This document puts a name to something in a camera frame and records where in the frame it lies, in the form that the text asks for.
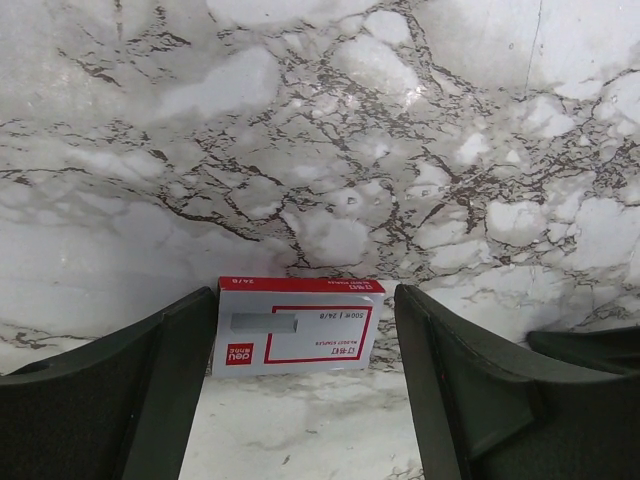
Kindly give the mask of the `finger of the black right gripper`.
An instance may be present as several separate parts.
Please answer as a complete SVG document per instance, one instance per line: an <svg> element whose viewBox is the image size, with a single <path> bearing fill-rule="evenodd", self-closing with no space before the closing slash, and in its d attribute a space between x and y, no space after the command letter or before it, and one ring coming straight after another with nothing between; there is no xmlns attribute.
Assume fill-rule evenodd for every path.
<svg viewBox="0 0 640 480"><path fill-rule="evenodd" d="M597 332L532 331L530 348L550 358L614 374L639 372L639 327Z"/></svg>

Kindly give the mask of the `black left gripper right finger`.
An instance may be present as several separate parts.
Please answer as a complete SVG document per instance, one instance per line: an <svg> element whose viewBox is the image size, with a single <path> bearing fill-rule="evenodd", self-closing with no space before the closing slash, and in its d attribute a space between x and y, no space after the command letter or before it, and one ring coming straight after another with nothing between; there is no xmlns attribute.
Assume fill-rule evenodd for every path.
<svg viewBox="0 0 640 480"><path fill-rule="evenodd" d="M519 346L410 285L395 321L428 479L635 479L639 372Z"/></svg>

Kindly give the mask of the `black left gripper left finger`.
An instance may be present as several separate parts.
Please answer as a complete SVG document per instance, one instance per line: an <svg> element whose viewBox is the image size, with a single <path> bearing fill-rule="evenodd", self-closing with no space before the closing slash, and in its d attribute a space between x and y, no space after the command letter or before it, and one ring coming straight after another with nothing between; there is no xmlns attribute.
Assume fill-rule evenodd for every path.
<svg viewBox="0 0 640 480"><path fill-rule="evenodd" d="M178 478L215 335L204 287L2 376L2 478Z"/></svg>

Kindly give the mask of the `red white staple box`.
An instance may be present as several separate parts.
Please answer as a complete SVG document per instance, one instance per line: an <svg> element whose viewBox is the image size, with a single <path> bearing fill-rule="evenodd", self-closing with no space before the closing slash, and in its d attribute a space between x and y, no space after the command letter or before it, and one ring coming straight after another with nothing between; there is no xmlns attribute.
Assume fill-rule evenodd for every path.
<svg viewBox="0 0 640 480"><path fill-rule="evenodd" d="M385 295L376 280L221 276L211 375L365 369Z"/></svg>

